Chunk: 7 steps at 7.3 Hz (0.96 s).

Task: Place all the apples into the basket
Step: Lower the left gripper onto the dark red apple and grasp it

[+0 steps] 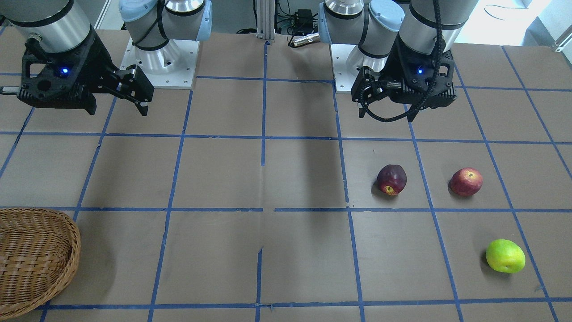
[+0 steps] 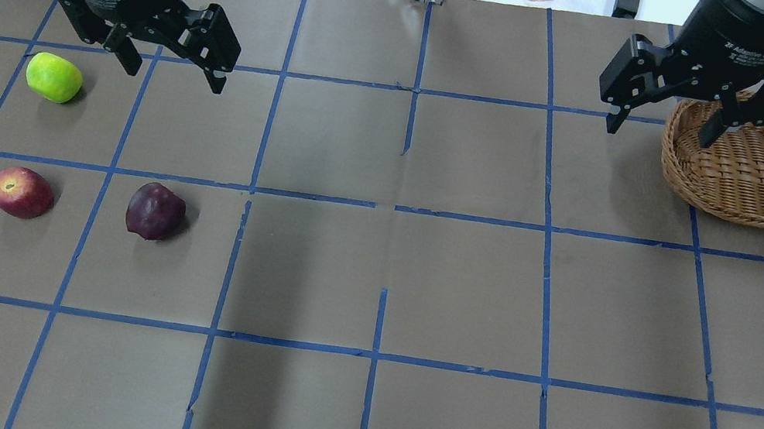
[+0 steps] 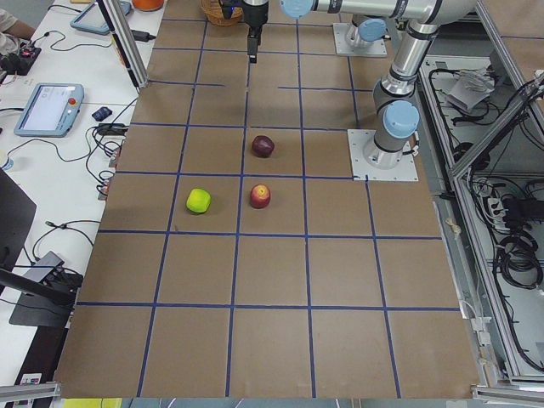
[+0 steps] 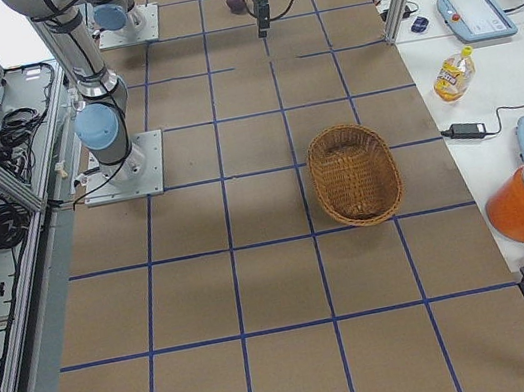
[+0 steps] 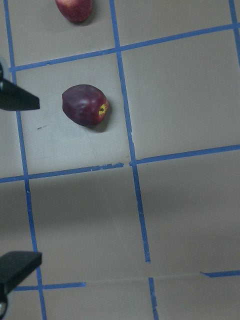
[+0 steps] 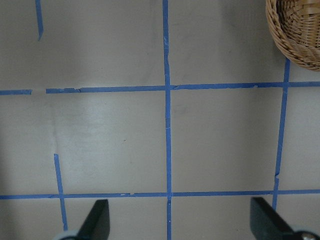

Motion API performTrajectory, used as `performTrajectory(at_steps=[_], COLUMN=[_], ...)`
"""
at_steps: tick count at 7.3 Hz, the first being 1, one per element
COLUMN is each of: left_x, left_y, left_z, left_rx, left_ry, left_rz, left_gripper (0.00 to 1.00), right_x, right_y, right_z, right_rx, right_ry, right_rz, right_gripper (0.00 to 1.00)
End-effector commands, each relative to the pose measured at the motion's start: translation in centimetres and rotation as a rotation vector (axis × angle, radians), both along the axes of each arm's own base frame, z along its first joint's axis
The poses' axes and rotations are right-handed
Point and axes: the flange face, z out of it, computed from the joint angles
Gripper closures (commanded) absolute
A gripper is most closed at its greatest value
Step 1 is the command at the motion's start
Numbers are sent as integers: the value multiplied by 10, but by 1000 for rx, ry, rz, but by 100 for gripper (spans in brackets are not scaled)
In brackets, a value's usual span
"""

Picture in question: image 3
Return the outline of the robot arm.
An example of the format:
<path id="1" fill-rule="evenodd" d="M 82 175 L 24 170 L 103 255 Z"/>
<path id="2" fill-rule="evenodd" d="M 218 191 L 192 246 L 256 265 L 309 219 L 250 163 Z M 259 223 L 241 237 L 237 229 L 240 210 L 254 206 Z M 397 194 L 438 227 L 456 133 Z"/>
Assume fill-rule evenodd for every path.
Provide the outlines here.
<path id="1" fill-rule="evenodd" d="M 311 11 L 317 11 L 319 1 L 280 1 L 281 11 L 288 17 L 300 20 Z M 257 63 L 258 48 L 264 25 L 268 22 L 268 1 L 221 1 L 224 17 L 240 8 L 243 21 L 248 25 L 247 55 L 251 64 Z M 352 47 L 361 47 L 380 40 L 386 32 L 384 17 L 387 14 L 378 12 L 352 11 L 352 22 L 346 31 L 346 42 Z"/>
<path id="2" fill-rule="evenodd" d="M 394 60 L 373 89 L 380 124 L 363 148 L 373 167 L 397 166 L 406 141 L 417 130 L 420 114 L 411 103 L 418 70 L 439 28 L 471 12 L 475 1 L 282 1 L 282 12 L 300 19 L 312 11 L 407 18 L 408 25 Z"/>

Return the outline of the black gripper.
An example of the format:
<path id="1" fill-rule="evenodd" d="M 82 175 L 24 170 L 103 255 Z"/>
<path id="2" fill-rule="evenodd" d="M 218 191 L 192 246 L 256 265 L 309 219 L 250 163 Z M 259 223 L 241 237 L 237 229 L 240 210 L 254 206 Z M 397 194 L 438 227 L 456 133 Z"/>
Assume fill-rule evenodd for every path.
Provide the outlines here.
<path id="1" fill-rule="evenodd" d="M 247 34 L 247 56 L 251 64 L 257 63 L 261 43 L 261 27 L 268 22 L 268 0 L 242 0 L 244 22 L 250 26 Z"/>

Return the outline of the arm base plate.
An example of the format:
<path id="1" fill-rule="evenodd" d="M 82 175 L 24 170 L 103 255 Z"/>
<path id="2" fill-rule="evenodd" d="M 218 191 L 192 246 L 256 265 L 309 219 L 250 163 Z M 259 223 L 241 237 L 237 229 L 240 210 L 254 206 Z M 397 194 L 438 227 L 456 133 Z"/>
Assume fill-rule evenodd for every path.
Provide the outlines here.
<path id="1" fill-rule="evenodd" d="M 387 49 L 382 38 L 371 42 L 363 40 L 358 29 L 351 23 L 335 23 L 332 25 L 332 31 L 337 55 L 366 58 L 387 56 Z"/>
<path id="2" fill-rule="evenodd" d="M 409 140 L 403 149 L 388 153 L 378 149 L 374 129 L 349 129 L 348 148 L 352 177 L 360 181 L 417 182 L 415 156 Z"/>

